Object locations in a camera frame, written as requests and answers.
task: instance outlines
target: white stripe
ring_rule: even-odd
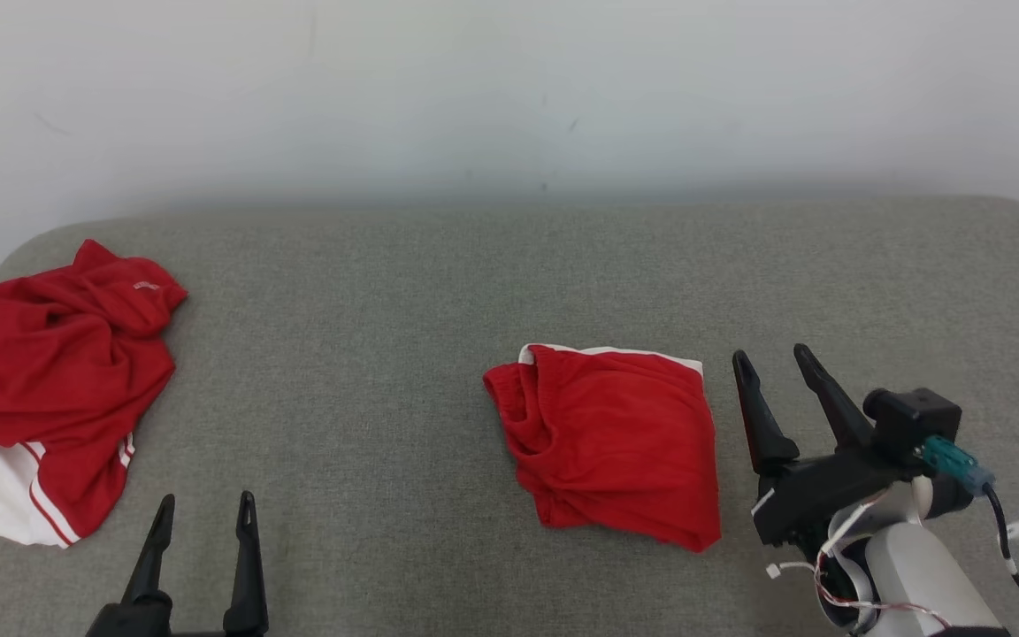
[[[755,517],[757,515],[757,512],[759,512],[761,508],[765,506],[765,502],[768,502],[769,497],[773,496],[773,493],[776,493],[776,491],[773,491],[772,488],[769,488],[764,495],[761,495],[761,499],[757,499],[757,503],[753,505],[752,509],[749,509],[749,516]]]
[[[61,535],[65,536],[65,539],[69,541],[70,544],[76,543],[81,540],[81,536],[73,533],[73,527],[69,526],[69,521],[61,515],[60,511],[53,506],[50,497],[42,491],[42,485],[37,481],[37,476],[34,476],[34,481],[30,485],[31,492],[34,494],[34,499],[37,499],[37,505],[42,508],[45,515],[50,516],[50,520],[53,520],[53,526],[56,526],[57,530],[61,532]]]
[[[675,363],[679,363],[680,366],[690,367],[691,370],[695,370],[702,375],[702,363],[697,362],[697,360],[691,359],[676,359],[674,356],[667,356],[666,354],[660,354],[659,352],[647,352],[643,350],[619,350],[614,347],[590,347],[589,350],[574,350],[571,347],[565,347],[562,344],[548,344],[543,342],[531,342],[526,344],[526,347],[521,348],[521,354],[518,355],[518,363],[525,363],[526,366],[533,366],[535,363],[535,358],[533,357],[533,352],[529,351],[529,347],[533,344],[539,344],[541,347],[549,348],[549,350],[554,350],[557,352],[581,352],[581,354],[586,354],[592,356],[594,354],[646,354],[648,356],[659,356],[659,358],[674,360]]]

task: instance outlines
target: gray fabric surface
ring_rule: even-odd
[[[138,428],[128,488],[77,546],[0,540],[0,634],[82,634],[116,600],[159,499],[176,630],[229,601],[238,492],[258,497],[271,634],[834,634],[805,573],[771,581],[729,360],[744,348],[786,432],[833,446],[804,341],[861,399],[934,388],[1019,518],[1019,205],[823,205],[150,218],[34,238],[0,279],[83,238],[191,290],[177,372]],[[541,528],[481,375],[529,341],[703,360],[723,539]],[[935,520],[1014,634],[989,509]],[[1019,564],[1019,545],[1015,546]]]

